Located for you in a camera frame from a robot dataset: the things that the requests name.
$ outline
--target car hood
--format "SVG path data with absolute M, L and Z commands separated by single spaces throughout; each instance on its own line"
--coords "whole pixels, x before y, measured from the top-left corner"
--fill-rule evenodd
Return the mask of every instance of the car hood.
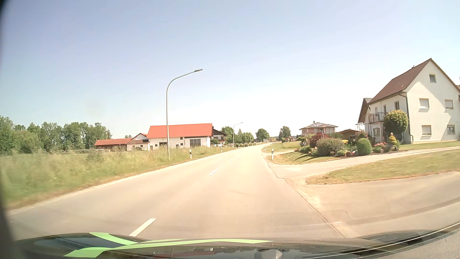
M 356 238 L 161 239 L 101 232 L 48 235 L 17 241 L 27 258 L 306 259 L 357 258 L 401 251 L 449 230 L 409 230 Z

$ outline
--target driveway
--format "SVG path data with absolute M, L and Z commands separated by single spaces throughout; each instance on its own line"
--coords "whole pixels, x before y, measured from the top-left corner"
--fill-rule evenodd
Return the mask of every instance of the driveway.
M 376 161 L 381 161 L 391 158 L 399 158 L 417 154 L 425 154 L 446 150 L 460 149 L 460 147 L 441 147 L 441 148 L 432 148 L 432 149 L 421 149 L 421 150 L 412 150 L 412 151 L 400 151 L 396 153 L 387 153 L 380 155 L 369 155 L 362 157 L 351 157 L 344 158 L 339 160 L 320 162 L 320 163 L 311 163 L 305 165 L 279 165 L 268 161 L 269 167 L 273 170 L 278 178 L 295 178 L 295 177 L 309 177 L 313 175 L 325 174 L 334 170 L 361 165 Z

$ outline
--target brown roof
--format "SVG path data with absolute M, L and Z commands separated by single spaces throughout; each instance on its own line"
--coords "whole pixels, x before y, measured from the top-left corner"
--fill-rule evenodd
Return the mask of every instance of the brown roof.
M 95 146 L 106 146 L 106 145 L 126 145 L 131 138 L 127 139 L 100 139 L 94 143 Z
M 166 135 L 166 125 L 150 126 L 147 138 L 166 138 Z M 169 137 L 198 137 L 212 135 L 212 123 L 169 125 Z
M 337 128 L 337 126 L 334 126 L 334 125 L 331 125 L 331 124 L 325 124 L 325 123 L 321 123 L 321 122 L 314 122 L 313 124 L 310 124 L 306 127 L 303 127 L 302 129 L 305 129 L 305 128 Z
M 131 140 L 130 142 L 128 142 L 127 144 L 142 144 L 142 143 L 150 143 L 150 142 L 144 142 L 143 140 L 141 139 L 137 139 L 137 140 Z
M 368 111 L 369 105 L 368 103 L 371 101 L 372 98 L 363 98 L 361 104 L 361 111 L 359 112 L 358 123 L 364 123 L 366 118 L 366 112 Z
M 375 101 L 378 101 L 380 99 L 383 99 L 385 97 L 388 97 L 392 94 L 396 94 L 404 89 L 406 89 L 410 83 L 415 79 L 416 76 L 422 71 L 422 69 L 428 64 L 429 62 L 433 62 L 433 64 L 445 75 L 445 77 L 453 84 L 454 82 L 450 79 L 450 77 L 447 76 L 446 73 L 434 62 L 431 58 L 429 58 L 427 61 L 416 65 L 415 67 L 411 68 L 410 70 L 406 71 L 405 73 L 398 75 L 397 77 L 393 78 L 388 84 L 385 85 L 385 87 L 380 90 L 380 92 L 372 98 L 370 103 L 373 103 Z

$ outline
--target drain pipe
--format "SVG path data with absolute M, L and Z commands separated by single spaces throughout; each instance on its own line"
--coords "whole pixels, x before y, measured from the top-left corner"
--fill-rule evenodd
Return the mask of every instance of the drain pipe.
M 409 138 L 410 138 L 409 140 L 410 140 L 410 143 L 413 144 L 413 143 L 414 143 L 414 136 L 412 136 L 412 135 L 410 134 L 409 103 L 408 103 L 408 101 L 407 101 L 407 96 L 404 96 L 404 95 L 402 95 L 402 94 L 398 94 L 398 95 L 400 95 L 400 96 L 406 98 L 407 119 L 408 119 L 408 121 L 409 121 L 409 123 L 407 123 L 407 124 L 408 124 L 408 125 L 407 125 L 407 128 L 408 128 L 408 131 L 409 131 L 409 136 L 410 136 L 410 137 L 409 137 Z

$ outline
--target balcony railing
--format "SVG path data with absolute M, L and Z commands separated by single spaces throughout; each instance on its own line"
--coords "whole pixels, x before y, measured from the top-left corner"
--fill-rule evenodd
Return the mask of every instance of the balcony railing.
M 377 112 L 374 114 L 369 114 L 369 123 L 382 122 L 387 112 Z

